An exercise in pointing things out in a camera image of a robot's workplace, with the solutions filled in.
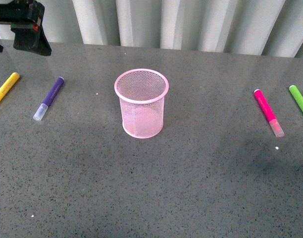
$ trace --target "speckled gray surface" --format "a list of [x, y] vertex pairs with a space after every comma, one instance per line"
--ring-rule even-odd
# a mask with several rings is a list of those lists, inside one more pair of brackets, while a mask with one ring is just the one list
[[[0, 238], [303, 237], [303, 115], [288, 90], [303, 93], [303, 59], [65, 44], [42, 57], [2, 44], [0, 86], [21, 79], [0, 103]], [[170, 85], [164, 128], [144, 140], [124, 132], [113, 88], [141, 67]]]

